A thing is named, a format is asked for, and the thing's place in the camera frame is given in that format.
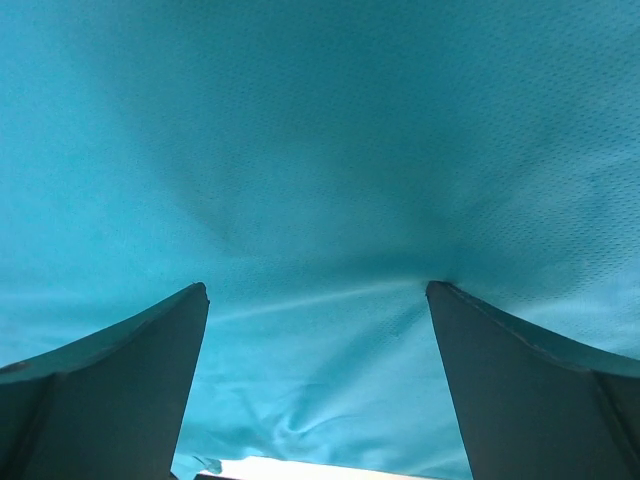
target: textured fabric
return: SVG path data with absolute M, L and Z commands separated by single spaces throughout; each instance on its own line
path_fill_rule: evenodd
M 640 357 L 640 6 L 4 1 L 0 362 L 204 281 L 189 478 L 470 477 L 424 287 Z

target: black object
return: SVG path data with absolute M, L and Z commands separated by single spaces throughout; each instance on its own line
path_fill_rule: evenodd
M 492 307 L 427 297 L 475 480 L 640 479 L 640 362 Z
M 0 370 L 2 480 L 166 480 L 209 301 L 194 284 Z

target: dimpled fabric texture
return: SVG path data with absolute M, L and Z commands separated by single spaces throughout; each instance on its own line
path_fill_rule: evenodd
M 0 8 L 0 363 L 204 281 L 174 469 L 462 480 L 424 287 L 640 357 L 632 0 Z

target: blue sheet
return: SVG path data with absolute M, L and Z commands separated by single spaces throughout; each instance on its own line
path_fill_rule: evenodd
M 181 478 L 470 478 L 429 280 L 640 358 L 639 15 L 3 2 L 0 363 L 204 281 Z

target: teal cloth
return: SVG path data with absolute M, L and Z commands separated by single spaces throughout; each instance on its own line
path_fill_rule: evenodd
M 424 287 L 640 357 L 640 4 L 4 1 L 0 363 L 204 281 L 174 468 L 470 478 Z

